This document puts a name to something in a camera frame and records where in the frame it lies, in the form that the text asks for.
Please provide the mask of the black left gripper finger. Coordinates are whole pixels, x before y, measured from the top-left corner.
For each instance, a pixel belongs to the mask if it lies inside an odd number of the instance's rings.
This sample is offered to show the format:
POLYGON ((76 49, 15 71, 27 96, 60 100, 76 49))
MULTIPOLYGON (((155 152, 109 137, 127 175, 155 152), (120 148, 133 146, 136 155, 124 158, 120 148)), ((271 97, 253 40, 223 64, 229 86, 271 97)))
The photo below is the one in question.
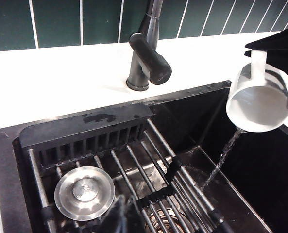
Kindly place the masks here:
POLYGON ((143 233, 144 223, 134 197, 119 195, 97 228, 98 233, 143 233))

